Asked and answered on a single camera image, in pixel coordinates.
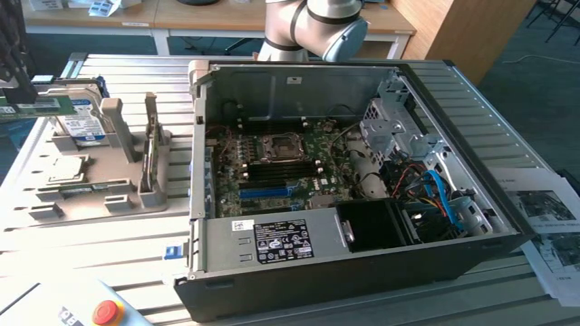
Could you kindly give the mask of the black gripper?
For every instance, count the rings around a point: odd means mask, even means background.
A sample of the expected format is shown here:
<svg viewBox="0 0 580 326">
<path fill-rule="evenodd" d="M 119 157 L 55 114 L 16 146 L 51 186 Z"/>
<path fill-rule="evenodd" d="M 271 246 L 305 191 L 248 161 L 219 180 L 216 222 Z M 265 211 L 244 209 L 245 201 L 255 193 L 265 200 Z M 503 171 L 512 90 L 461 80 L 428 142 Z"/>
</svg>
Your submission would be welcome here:
<svg viewBox="0 0 580 326">
<path fill-rule="evenodd" d="M 21 1 L 1 1 L 1 96 L 9 104 L 36 101 L 33 71 Z"/>
</svg>

